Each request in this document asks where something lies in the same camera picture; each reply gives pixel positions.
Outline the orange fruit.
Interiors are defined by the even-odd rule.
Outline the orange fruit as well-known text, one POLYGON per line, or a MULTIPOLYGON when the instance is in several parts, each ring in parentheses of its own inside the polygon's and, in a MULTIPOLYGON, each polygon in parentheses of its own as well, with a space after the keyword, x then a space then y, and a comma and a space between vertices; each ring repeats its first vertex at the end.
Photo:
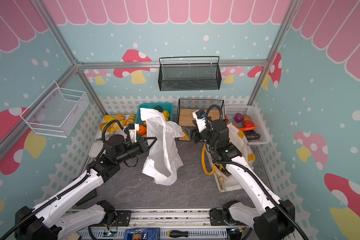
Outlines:
POLYGON ((137 131, 138 135, 144 136, 147 134, 147 127, 144 125, 139 125, 139 129, 137 131))

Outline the white plastic grocery bag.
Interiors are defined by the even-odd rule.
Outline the white plastic grocery bag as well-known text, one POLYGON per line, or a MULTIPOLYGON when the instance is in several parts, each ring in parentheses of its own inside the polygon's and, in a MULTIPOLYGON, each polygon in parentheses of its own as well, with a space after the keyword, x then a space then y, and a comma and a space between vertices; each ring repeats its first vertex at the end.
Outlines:
POLYGON ((155 109, 140 109, 141 120, 147 123, 147 136, 156 137, 142 173, 152 177, 157 185, 170 186, 177 180, 177 170, 183 161, 178 153, 176 138, 183 137, 182 127, 166 121, 163 113, 155 109))

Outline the white canvas tote bag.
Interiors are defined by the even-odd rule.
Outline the white canvas tote bag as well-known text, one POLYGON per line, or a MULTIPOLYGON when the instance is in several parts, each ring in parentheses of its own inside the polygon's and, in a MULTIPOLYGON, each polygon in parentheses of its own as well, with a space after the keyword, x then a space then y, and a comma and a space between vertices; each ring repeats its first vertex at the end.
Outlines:
POLYGON ((218 189, 221 193, 243 189, 246 192, 254 190, 256 181, 253 178, 253 162, 255 155, 242 131, 233 124, 227 124, 230 141, 242 153, 241 157, 235 157, 230 162, 213 162, 206 145, 205 154, 214 168, 212 175, 215 177, 218 189))

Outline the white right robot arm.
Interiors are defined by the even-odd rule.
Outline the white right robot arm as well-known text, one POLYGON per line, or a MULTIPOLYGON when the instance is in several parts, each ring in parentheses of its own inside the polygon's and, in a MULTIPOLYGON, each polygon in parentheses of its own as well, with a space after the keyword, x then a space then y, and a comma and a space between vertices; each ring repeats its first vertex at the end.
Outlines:
POLYGON ((295 221, 296 210, 292 202, 273 193, 249 165, 249 144, 244 132, 229 123, 217 105, 206 111, 194 111, 193 118, 195 127, 187 131, 190 141, 204 142, 212 162, 223 166, 254 203, 251 208, 241 202, 230 202, 226 221, 247 225, 260 240, 281 240, 293 232, 308 239, 295 221))

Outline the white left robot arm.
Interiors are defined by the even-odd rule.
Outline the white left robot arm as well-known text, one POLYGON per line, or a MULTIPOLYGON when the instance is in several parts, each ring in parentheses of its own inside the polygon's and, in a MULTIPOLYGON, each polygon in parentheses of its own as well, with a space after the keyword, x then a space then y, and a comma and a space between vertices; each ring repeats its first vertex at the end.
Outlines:
POLYGON ((156 137, 131 137, 136 131, 132 124, 123 127, 123 135, 106 137, 107 129, 120 121, 106 124, 102 131, 103 147, 96 158, 86 166, 86 170, 71 184, 54 196, 33 208, 23 207, 16 213, 15 225, 1 238, 14 235, 17 240, 60 240, 83 228, 103 224, 107 228, 118 224, 119 216, 115 207, 108 201, 99 201, 92 207, 75 214, 65 213, 86 195, 112 178, 121 164, 147 156, 156 143, 156 137))

